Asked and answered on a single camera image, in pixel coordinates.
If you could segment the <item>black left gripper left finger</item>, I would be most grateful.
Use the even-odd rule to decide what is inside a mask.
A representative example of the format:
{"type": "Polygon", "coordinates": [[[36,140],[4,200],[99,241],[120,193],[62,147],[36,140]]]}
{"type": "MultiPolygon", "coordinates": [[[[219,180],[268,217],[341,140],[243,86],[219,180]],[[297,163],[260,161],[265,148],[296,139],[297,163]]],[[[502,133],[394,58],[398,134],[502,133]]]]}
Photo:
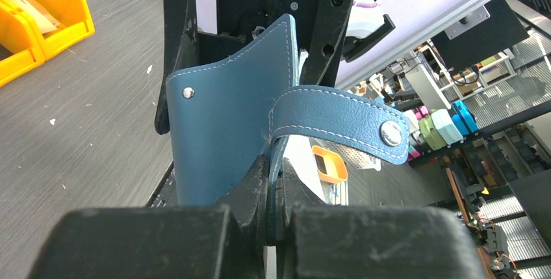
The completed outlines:
{"type": "Polygon", "coordinates": [[[212,206],[92,208],[65,214],[30,278],[264,278],[269,159],[212,206]]]}

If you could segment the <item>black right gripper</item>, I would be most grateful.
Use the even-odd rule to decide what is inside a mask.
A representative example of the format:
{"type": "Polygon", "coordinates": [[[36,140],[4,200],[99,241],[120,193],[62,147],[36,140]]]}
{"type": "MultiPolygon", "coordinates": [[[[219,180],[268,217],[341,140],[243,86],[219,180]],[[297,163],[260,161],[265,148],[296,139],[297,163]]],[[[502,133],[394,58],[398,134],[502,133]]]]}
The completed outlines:
{"type": "Polygon", "coordinates": [[[170,131],[166,83],[177,70],[207,64],[231,55],[262,36],[284,14],[295,19],[296,52],[308,54],[302,85],[334,87],[340,61],[362,42],[347,36],[353,0],[216,0],[214,35],[199,33],[196,0],[162,0],[164,64],[154,126],[159,135],[170,131]]]}

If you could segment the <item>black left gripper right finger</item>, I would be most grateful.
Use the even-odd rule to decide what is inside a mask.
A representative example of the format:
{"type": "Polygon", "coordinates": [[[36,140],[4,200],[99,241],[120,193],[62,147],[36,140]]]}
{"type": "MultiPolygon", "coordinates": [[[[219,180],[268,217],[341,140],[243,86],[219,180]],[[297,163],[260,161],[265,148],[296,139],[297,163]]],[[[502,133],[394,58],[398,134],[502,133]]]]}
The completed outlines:
{"type": "Polygon", "coordinates": [[[330,206],[273,163],[278,278],[485,278],[467,229],[438,207],[330,206]]]}

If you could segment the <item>blue leather card holder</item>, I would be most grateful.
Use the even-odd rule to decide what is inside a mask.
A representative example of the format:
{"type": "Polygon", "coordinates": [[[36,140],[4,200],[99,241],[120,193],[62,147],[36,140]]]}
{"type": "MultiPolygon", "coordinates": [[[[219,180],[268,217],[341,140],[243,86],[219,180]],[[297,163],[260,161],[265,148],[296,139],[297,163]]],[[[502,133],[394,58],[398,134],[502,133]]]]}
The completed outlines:
{"type": "Polygon", "coordinates": [[[238,184],[259,155],[268,189],[291,135],[302,135],[399,165],[407,159],[407,118],[354,94],[299,82],[295,19],[284,14],[244,48],[166,80],[180,206],[210,206],[238,184]]]}

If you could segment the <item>yellow three-compartment bin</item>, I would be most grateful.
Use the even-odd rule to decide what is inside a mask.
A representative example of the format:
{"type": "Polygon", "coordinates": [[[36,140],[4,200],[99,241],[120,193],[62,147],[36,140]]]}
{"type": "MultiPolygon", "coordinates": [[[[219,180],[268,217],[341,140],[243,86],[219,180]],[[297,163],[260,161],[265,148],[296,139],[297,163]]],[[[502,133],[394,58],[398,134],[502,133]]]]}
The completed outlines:
{"type": "Polygon", "coordinates": [[[94,32],[86,0],[1,0],[1,84],[94,32]]]}

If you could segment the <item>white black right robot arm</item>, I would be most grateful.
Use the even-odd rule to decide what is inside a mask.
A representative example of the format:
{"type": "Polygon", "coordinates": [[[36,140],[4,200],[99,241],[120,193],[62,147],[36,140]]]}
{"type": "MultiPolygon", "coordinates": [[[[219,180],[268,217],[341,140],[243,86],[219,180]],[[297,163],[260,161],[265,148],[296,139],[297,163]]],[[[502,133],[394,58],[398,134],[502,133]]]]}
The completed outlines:
{"type": "Polygon", "coordinates": [[[164,77],[228,58],[290,14],[309,55],[300,83],[334,86],[341,60],[358,59],[395,28],[378,0],[216,0],[215,33],[199,30],[196,0],[163,0],[163,10],[164,77]]]}

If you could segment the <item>orange cards stack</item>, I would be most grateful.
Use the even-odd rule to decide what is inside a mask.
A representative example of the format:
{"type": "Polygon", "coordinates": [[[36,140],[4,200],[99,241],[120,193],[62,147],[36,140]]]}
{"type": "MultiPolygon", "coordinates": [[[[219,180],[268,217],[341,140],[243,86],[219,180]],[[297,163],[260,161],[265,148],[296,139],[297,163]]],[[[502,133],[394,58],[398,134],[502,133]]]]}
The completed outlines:
{"type": "Polygon", "coordinates": [[[30,15],[42,34],[57,30],[60,22],[36,0],[9,0],[30,15]]]}

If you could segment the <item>tan oval plastic container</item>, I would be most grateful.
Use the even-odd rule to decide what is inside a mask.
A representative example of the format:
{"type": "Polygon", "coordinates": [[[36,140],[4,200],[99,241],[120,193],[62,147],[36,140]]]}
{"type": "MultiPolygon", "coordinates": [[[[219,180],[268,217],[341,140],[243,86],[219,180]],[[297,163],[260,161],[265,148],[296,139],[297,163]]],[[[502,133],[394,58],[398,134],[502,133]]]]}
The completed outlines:
{"type": "Polygon", "coordinates": [[[312,153],[316,161],[318,177],[321,181],[340,184],[348,180],[348,171],[342,157],[331,150],[314,145],[312,153]]]}

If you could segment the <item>white perforated basket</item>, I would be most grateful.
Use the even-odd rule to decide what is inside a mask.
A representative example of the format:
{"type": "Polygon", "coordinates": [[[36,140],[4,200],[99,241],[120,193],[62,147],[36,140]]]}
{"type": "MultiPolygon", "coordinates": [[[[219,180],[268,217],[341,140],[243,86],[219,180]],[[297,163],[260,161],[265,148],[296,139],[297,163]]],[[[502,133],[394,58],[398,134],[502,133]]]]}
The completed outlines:
{"type": "Polygon", "coordinates": [[[317,143],[319,143],[319,145],[321,145],[321,147],[339,154],[344,163],[352,169],[372,169],[375,171],[381,170],[381,159],[377,158],[374,155],[370,155],[355,148],[328,140],[317,139],[316,141],[317,143]]]}

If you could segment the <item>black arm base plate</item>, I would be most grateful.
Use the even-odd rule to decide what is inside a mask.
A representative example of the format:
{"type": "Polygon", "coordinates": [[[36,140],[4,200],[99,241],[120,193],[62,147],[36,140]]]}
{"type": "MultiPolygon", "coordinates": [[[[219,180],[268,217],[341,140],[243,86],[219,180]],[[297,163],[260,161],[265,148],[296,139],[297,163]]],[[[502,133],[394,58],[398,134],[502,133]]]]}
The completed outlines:
{"type": "Polygon", "coordinates": [[[161,181],[154,189],[146,207],[172,207],[177,205],[177,189],[173,163],[170,164],[161,181]]]}

